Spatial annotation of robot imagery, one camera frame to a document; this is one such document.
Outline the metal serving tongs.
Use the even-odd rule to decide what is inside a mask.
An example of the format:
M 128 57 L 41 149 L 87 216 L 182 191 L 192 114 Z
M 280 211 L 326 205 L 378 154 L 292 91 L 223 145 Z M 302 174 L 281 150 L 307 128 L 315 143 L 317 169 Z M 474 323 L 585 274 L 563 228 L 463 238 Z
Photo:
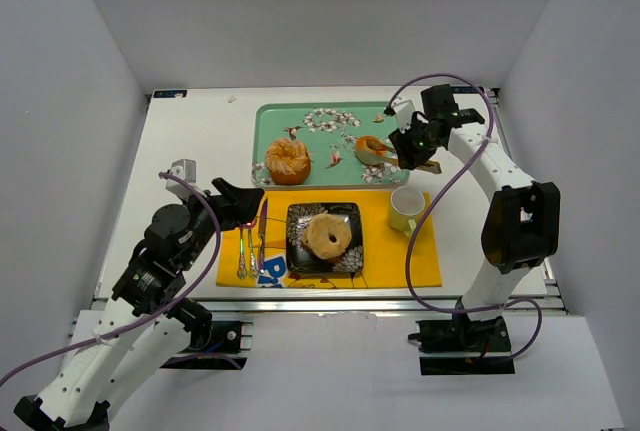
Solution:
M 394 148 L 387 146 L 384 142 L 374 136 L 367 135 L 360 137 L 354 145 L 354 153 L 361 163 L 368 166 L 390 164 L 398 167 L 399 169 L 409 169 L 402 168 L 400 166 Z M 411 169 L 436 175 L 442 173 L 441 165 L 436 161 L 427 161 L 418 165 L 416 168 Z

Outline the glazed orange donut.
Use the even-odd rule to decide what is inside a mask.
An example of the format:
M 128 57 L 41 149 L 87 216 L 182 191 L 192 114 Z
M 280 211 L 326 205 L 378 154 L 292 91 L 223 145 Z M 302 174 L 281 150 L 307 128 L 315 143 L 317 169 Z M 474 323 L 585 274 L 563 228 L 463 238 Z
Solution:
M 378 165 L 387 157 L 387 146 L 374 136 L 361 136 L 354 146 L 356 158 L 365 165 Z

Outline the pale speckled bagel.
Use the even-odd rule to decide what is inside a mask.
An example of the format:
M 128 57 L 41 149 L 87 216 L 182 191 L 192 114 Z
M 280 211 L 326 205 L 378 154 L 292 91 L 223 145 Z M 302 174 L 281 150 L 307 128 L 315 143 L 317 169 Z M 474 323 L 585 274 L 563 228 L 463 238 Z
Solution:
M 339 215 L 317 214 L 303 232 L 302 243 L 322 260 L 337 258 L 344 253 L 352 240 L 347 221 Z

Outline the brown bread slice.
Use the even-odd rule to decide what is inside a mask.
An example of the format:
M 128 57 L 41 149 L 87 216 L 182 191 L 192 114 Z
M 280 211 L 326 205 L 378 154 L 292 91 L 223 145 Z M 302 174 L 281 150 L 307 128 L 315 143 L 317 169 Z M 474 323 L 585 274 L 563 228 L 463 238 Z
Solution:
M 350 241 L 342 235 L 321 231 L 303 234 L 301 244 L 314 258 L 324 262 L 337 263 L 345 253 Z

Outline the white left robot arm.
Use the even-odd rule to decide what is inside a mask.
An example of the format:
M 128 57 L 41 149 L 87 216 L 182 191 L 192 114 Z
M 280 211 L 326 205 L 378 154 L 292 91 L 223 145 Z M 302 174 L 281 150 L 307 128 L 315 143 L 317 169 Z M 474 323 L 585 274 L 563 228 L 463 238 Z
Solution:
M 70 346 L 67 367 L 42 391 L 24 396 L 15 415 L 32 430 L 106 430 L 124 402 L 166 362 L 215 347 L 212 315 L 190 299 L 185 272 L 208 243 L 250 223 L 263 190 L 222 178 L 215 194 L 164 173 L 177 202 L 155 211 L 112 288 L 91 338 Z

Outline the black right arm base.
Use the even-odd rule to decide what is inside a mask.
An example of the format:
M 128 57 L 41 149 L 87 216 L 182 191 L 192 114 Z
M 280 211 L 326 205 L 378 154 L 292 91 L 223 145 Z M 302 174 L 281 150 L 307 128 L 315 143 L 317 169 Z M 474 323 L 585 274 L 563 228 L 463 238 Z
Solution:
M 408 341 L 418 347 L 422 376 L 513 375 L 514 359 L 506 322 L 470 322 L 462 315 L 417 322 Z

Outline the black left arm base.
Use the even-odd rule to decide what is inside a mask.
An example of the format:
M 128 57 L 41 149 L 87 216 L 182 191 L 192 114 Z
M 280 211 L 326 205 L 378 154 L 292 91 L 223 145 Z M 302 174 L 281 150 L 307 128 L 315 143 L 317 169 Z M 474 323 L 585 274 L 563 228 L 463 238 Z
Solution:
M 209 331 L 192 338 L 189 346 L 166 361 L 161 369 L 242 370 L 252 346 L 253 323 L 214 320 Z

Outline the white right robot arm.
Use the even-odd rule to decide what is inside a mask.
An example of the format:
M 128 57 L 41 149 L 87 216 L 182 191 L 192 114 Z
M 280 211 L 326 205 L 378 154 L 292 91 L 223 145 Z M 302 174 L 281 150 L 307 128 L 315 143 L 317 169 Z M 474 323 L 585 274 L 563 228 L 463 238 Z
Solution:
M 483 264 L 455 314 L 472 323 L 490 322 L 529 271 L 556 253 L 560 191 L 517 166 L 494 140 L 489 122 L 475 109 L 462 109 L 449 85 L 422 91 L 423 108 L 395 99 L 385 113 L 397 120 L 389 139 L 401 168 L 414 170 L 443 148 L 455 156 L 489 201 L 481 232 Z

